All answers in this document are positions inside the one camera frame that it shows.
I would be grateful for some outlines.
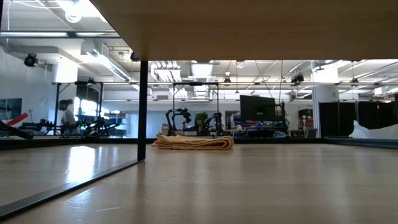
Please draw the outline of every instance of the beige towel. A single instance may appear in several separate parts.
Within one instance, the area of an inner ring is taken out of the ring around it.
[[[157,141],[152,144],[158,149],[193,149],[193,150],[228,150],[232,149],[234,140],[231,137],[206,139],[186,136],[156,135]]]

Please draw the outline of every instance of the person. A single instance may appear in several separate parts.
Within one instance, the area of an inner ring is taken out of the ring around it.
[[[63,111],[63,115],[61,117],[61,125],[72,126],[76,124],[75,116],[68,109],[68,106],[73,104],[73,100],[61,100],[58,104],[58,109]],[[76,134],[77,130],[71,130],[71,134]]]
[[[205,127],[205,122],[208,118],[208,115],[206,112],[201,112],[201,113],[197,113],[195,116],[195,122],[194,122],[194,126],[187,128],[187,121],[184,121],[182,123],[183,127],[182,130],[183,131],[196,131],[197,132],[197,136],[208,136],[210,134],[210,131],[212,131],[214,129],[214,127]]]

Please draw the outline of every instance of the black monitor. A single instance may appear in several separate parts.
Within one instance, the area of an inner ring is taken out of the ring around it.
[[[277,121],[275,99],[260,96],[240,96],[241,118],[250,121]]]

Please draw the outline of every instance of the wooden floor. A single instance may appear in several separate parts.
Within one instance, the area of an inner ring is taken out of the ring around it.
[[[6,223],[398,223],[398,151],[326,144],[147,150]]]
[[[54,146],[0,151],[0,205],[137,159],[135,145]]]

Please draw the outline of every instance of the ceiling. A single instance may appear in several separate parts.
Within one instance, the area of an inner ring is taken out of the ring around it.
[[[398,57],[394,0],[92,2],[143,60]]]

